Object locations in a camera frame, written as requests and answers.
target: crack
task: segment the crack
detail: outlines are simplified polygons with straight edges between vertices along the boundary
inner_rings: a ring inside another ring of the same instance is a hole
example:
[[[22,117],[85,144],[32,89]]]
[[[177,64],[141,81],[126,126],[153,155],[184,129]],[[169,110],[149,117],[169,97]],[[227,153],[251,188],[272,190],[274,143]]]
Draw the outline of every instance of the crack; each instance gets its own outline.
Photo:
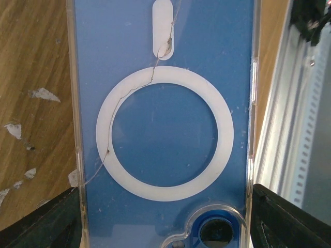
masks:
[[[103,157],[100,166],[99,166],[98,169],[95,171],[95,173],[93,174],[93,176],[91,176],[91,178],[90,178],[89,180],[87,180],[87,181],[84,183],[84,186],[86,186],[87,184],[89,184],[89,183],[90,183],[90,182],[91,182],[91,181],[97,176],[97,174],[99,173],[99,171],[101,170],[101,168],[104,166],[104,161],[106,160],[106,157],[110,154],[109,143],[110,143],[110,135],[111,135],[111,126],[112,126],[112,123],[113,123],[113,121],[114,121],[114,117],[115,117],[114,115],[115,115],[115,113],[117,112],[117,108],[119,107],[119,104],[120,104],[121,100],[122,100],[123,98],[127,97],[131,92],[136,91],[136,90],[138,90],[138,89],[141,89],[141,88],[146,87],[146,86],[148,86],[149,84],[151,84],[152,81],[153,81],[153,79],[154,79],[155,69],[156,69],[156,67],[157,67],[158,64],[159,64],[160,59],[163,58],[163,57],[165,57],[165,56],[167,56],[167,55],[171,52],[171,50],[172,50],[172,38],[171,38],[171,36],[172,36],[173,27],[174,27],[175,22],[176,22],[176,20],[177,20],[177,16],[178,16],[178,13],[179,13],[180,6],[181,6],[181,5],[182,5],[182,0],[179,0],[178,8],[177,8],[177,11],[176,11],[175,17],[174,17],[174,19],[173,19],[173,21],[172,21],[172,23],[171,23],[170,34],[169,34],[169,38],[168,38],[168,40],[167,40],[167,49],[166,49],[166,51],[165,51],[165,54],[164,54],[163,56],[159,57],[159,52],[160,52],[162,46],[159,48],[159,50],[158,50],[158,52],[157,52],[157,54],[158,54],[158,56],[157,56],[157,60],[156,60],[156,62],[155,62],[155,64],[154,64],[154,66],[153,66],[153,70],[152,70],[152,75],[151,75],[151,79],[150,79],[150,81],[149,81],[148,83],[144,84],[144,85],[141,85],[141,86],[138,86],[138,87],[136,87],[136,88],[133,88],[133,89],[129,90],[129,92],[127,92],[124,96],[122,96],[122,97],[118,100],[118,102],[117,102],[117,104],[116,104],[116,107],[115,107],[115,110],[114,110],[114,112],[113,112],[113,114],[112,114],[112,117],[111,117],[111,119],[110,119],[109,127],[108,127],[108,142],[107,142],[108,145],[107,145],[106,155]]]

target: white rounded rectangle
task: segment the white rounded rectangle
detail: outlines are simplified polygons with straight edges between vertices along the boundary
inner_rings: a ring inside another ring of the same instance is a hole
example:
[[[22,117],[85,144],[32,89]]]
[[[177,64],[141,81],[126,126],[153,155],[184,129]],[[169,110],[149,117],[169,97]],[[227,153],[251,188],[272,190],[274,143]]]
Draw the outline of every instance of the white rounded rectangle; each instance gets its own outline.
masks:
[[[174,11],[170,0],[156,0],[153,4],[153,53],[160,60],[174,53]]]

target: gray surface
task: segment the gray surface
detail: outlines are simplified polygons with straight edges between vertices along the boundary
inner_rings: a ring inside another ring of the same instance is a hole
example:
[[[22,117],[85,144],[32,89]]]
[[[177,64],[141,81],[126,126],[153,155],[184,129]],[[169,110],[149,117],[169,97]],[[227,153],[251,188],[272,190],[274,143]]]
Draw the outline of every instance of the gray surface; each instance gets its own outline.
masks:
[[[314,135],[303,209],[331,225],[331,53]]]

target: wood grain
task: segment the wood grain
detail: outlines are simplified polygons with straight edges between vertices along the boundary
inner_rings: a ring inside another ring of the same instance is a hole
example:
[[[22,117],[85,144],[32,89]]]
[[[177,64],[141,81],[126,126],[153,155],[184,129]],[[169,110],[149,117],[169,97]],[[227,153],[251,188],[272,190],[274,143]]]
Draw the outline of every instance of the wood grain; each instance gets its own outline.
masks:
[[[262,1],[257,137],[287,2]],[[61,103],[29,96],[42,87]],[[0,206],[1,230],[66,190],[76,167],[64,0],[0,1],[0,96],[0,191],[10,189]],[[22,125],[21,140],[3,128],[10,122]],[[30,180],[24,173],[31,168],[37,173]]]

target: blue circle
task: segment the blue circle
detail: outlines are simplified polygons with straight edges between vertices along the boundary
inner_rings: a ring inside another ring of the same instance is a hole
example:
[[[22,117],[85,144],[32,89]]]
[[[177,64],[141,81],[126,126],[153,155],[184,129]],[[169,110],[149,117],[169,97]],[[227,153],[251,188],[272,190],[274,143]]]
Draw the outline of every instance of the blue circle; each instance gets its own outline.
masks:
[[[159,187],[186,183],[210,163],[217,125],[206,102],[186,87],[143,87],[120,106],[113,122],[115,154],[138,180]]]

